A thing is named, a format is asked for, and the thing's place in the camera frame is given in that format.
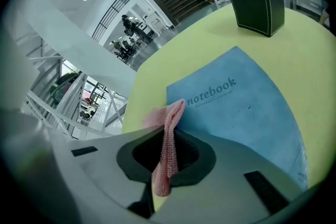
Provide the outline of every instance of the yellow table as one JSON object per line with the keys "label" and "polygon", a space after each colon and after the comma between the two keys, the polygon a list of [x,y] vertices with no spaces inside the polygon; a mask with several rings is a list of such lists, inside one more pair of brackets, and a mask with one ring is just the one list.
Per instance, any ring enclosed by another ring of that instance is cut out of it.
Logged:
{"label": "yellow table", "polygon": [[237,26],[232,5],[199,20],[139,69],[122,132],[142,128],[152,108],[166,105],[166,87],[238,46],[277,85],[306,147],[309,186],[327,175],[336,153],[336,38],[321,25],[285,10],[285,25],[271,38]]}

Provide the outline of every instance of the balcony railing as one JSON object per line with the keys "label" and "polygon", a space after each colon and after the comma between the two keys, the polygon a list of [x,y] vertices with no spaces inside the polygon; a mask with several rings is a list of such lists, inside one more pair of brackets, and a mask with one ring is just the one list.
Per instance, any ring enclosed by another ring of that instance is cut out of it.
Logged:
{"label": "balcony railing", "polygon": [[98,26],[93,32],[92,38],[99,42],[106,29],[109,27],[113,19],[117,16],[120,10],[129,2],[130,0],[115,0],[110,8],[106,11],[102,19],[100,20]]}

